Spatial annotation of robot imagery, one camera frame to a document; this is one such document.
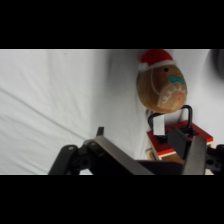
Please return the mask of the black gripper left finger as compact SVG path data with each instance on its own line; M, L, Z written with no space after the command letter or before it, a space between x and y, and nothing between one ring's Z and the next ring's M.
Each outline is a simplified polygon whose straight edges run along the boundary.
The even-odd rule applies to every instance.
M49 175L79 175L89 170L93 175L153 175L104 136L104 128L81 147L66 145L54 160Z

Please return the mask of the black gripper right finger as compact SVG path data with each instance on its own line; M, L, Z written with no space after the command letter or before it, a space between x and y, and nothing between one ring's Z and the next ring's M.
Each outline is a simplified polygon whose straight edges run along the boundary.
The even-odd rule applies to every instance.
M183 175L204 175L210 170L214 175L224 175L224 149L207 145L207 140L198 136L187 137L178 128L168 133L168 144L184 160Z

